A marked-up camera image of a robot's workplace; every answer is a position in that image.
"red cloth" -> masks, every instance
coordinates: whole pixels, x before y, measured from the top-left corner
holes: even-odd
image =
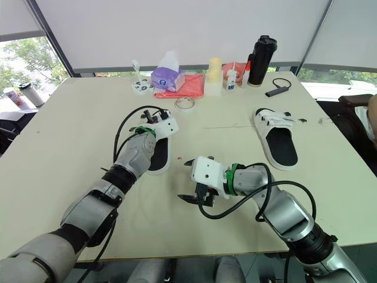
[[[167,90],[164,93],[155,93],[157,98],[180,98],[191,97],[199,98],[204,95],[203,93],[203,74],[197,75],[184,75],[184,84],[174,93]]]

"purple tissue box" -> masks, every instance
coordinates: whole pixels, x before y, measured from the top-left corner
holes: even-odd
[[[151,74],[152,85],[162,90],[178,91],[184,84],[184,71],[165,67],[156,68]]]

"slipper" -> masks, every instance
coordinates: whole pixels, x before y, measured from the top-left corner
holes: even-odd
[[[165,137],[158,140],[154,148],[154,154],[151,158],[151,165],[147,170],[147,173],[151,175],[157,175],[164,173],[170,165],[171,156],[171,139]]]
[[[292,127],[295,123],[305,123],[305,119],[291,119],[289,112],[278,113],[260,108],[255,112],[254,123],[257,128],[267,159],[280,170],[296,167],[298,158],[292,141]]]

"robotic arm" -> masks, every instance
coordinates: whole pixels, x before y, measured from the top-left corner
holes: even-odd
[[[215,195],[226,199],[229,195],[253,195],[258,207],[263,208],[267,198],[265,186],[268,183],[264,166],[233,164],[231,169],[225,170],[212,157],[203,156],[186,164],[193,166],[191,179],[197,183],[196,196],[179,197],[199,205],[201,212],[208,218],[220,218],[203,210],[203,205],[213,206]],[[315,283],[366,283],[358,268],[337,245],[336,237],[326,234],[290,193],[280,190],[276,185],[272,186],[263,217]]]
[[[136,180],[148,170],[156,142],[178,131],[169,111],[135,129],[111,168],[64,213],[60,228],[41,235],[0,261],[0,282],[62,282],[81,251],[97,246],[113,226],[117,208]]]

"white table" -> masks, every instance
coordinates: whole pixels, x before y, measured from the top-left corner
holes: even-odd
[[[267,98],[272,79],[288,78],[291,89]],[[0,159],[0,258],[59,225],[68,205],[111,166],[114,136],[122,119],[138,106],[173,111],[180,131],[173,136],[173,158],[162,175],[143,175],[119,208],[113,238],[103,259],[152,258],[285,251],[265,223],[257,223],[251,200],[221,220],[210,220],[178,194],[193,194],[187,160],[214,156],[223,164],[266,162],[250,121],[256,109],[289,111],[306,124],[293,128],[299,164],[291,171],[272,167],[276,180],[294,180],[313,193],[317,222],[340,245],[377,241],[377,178],[292,73],[268,73],[260,88],[237,87],[222,97],[198,99],[191,113],[174,108],[175,99],[132,93],[131,77],[65,80]],[[123,131],[135,126],[127,123]],[[310,211],[307,196],[293,193]],[[216,199],[210,213],[237,202]],[[80,260],[94,259],[100,247],[86,249]]]

